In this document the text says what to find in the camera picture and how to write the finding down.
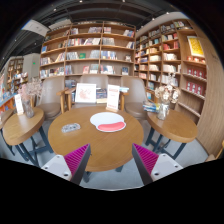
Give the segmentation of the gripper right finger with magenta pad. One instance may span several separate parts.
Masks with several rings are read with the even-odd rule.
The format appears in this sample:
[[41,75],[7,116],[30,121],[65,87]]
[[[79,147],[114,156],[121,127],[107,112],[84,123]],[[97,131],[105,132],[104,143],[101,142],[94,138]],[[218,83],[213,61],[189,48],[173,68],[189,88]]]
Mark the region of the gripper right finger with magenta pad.
[[132,155],[144,185],[182,169],[182,166],[167,154],[158,155],[135,143],[132,144]]

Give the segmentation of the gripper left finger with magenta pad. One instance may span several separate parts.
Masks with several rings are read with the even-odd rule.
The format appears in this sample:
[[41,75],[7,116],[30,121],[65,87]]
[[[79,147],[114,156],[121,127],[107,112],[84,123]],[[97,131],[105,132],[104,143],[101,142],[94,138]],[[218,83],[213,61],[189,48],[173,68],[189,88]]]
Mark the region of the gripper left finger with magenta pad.
[[79,185],[90,155],[91,147],[86,144],[65,156],[55,155],[42,169]]

